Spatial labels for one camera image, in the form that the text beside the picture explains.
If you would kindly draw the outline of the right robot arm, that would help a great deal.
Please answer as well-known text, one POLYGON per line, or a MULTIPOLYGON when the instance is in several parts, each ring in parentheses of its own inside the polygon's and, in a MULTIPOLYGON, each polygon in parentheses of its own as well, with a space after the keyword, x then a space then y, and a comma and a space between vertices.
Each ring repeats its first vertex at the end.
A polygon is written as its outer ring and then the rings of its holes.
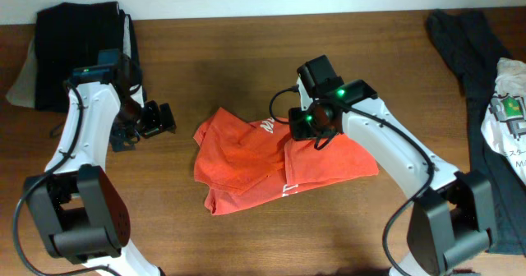
POLYGON ((489 180, 477 171, 461 172, 434 154, 366 82, 298 78, 293 89, 301 102, 289 111, 294 139, 314 139, 322 149, 345 135, 370 153, 405 194, 407 200, 382 234, 391 275, 449 275, 497 243, 489 180))

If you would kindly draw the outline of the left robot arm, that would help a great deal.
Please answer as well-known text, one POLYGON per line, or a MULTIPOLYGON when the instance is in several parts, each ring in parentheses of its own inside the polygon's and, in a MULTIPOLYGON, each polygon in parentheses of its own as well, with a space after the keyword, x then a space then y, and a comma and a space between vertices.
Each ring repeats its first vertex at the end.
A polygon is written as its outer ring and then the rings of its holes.
POLYGON ((46 251, 102 275, 161 275, 131 240, 127 207, 105 172, 110 131, 124 98, 111 84, 69 89, 59 146, 39 177, 25 180, 27 205, 46 251))

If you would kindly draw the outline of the orange red t-shirt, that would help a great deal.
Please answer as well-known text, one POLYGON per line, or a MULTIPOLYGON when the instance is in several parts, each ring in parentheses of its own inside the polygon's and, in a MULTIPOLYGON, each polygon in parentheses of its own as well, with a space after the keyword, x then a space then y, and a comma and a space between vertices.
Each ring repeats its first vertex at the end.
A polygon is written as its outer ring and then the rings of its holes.
POLYGON ((282 122, 244 122, 224 108, 193 138, 199 146, 194 178, 209 187, 204 206, 213 215, 379 172, 375 159, 347 136, 316 150, 311 140, 294 140, 282 122))

